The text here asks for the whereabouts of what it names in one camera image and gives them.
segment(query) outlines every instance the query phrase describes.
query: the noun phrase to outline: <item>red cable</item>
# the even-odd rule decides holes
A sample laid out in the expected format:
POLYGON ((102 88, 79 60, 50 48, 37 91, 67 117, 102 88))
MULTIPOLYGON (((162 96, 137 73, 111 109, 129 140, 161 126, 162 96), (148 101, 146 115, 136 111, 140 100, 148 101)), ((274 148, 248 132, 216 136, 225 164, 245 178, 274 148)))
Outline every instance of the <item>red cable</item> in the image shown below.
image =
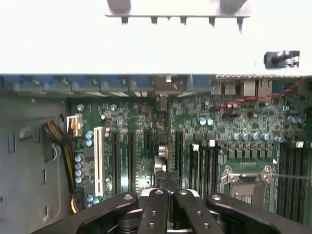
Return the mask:
POLYGON ((281 96, 284 93, 289 93, 291 91, 293 91, 298 85, 302 84, 303 82, 303 78, 298 81, 294 87, 291 88, 287 88, 284 89, 282 92, 280 93, 272 93, 271 95, 261 95, 261 96, 248 96, 248 97, 244 97, 244 98, 237 98, 235 101, 228 101, 226 104, 221 104, 220 106, 217 106, 216 109, 220 110, 223 107, 227 107, 228 104, 234 104, 235 102, 240 102, 240 101, 251 101, 251 100, 257 100, 257 99, 262 99, 262 98, 269 98, 269 97, 276 97, 276 96, 281 96))

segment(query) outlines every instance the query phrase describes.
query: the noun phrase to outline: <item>screw hole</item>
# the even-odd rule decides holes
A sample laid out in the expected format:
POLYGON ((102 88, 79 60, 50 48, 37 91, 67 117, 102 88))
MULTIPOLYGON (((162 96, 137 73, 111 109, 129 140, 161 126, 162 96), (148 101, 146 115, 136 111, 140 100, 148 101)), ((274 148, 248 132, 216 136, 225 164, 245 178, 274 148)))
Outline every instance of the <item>screw hole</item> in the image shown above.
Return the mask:
POLYGON ((155 223, 149 223, 148 226, 149 226, 150 229, 154 229, 155 228, 155 223))
POLYGON ((204 223, 204 228, 205 228, 205 229, 209 229, 209 228, 210 228, 209 223, 204 223))

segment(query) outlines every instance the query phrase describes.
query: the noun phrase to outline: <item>mounting screw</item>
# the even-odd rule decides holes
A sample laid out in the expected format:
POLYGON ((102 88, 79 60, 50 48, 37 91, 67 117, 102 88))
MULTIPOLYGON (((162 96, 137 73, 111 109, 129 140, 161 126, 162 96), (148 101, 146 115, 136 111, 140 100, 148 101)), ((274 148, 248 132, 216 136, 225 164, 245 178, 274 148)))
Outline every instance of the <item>mounting screw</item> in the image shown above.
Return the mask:
POLYGON ((123 199, 125 199, 125 200, 131 200, 131 199, 132 199, 132 196, 131 196, 130 194, 127 194, 126 196, 124 196, 123 199))
POLYGON ((209 229, 209 228, 210 228, 209 223, 204 223, 204 228, 205 228, 205 229, 209 229))
POLYGON ((157 191, 155 192, 156 194, 163 194, 164 192, 160 189, 157 189, 157 191))
POLYGON ((155 223, 149 223, 148 226, 149 226, 150 229, 154 229, 155 228, 155 223))
POLYGON ((213 195, 213 199, 219 201, 221 200, 221 197, 219 195, 213 195))
POLYGON ((180 194, 186 195, 186 194, 187 194, 187 191, 186 191, 186 190, 180 190, 180 194))

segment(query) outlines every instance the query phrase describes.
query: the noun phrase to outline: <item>purple wire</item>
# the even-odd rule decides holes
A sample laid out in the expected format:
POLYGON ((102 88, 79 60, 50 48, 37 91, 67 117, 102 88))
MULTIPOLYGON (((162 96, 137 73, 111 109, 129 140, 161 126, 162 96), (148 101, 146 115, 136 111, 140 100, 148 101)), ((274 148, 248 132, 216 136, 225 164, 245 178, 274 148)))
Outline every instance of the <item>purple wire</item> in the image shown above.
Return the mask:
POLYGON ((75 207, 76 211, 79 211, 79 208, 78 208, 77 201, 76 201, 75 197, 72 196, 72 199, 74 201, 74 207, 75 207))

